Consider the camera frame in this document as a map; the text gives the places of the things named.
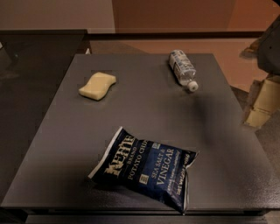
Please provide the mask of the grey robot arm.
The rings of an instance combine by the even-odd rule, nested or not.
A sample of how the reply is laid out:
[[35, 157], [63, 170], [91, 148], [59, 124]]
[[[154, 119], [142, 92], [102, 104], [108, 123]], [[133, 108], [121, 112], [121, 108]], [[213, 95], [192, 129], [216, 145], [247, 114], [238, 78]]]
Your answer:
[[260, 128], [280, 109], [280, 16], [242, 54], [255, 56], [258, 68], [267, 74], [253, 80], [244, 109], [243, 123]]

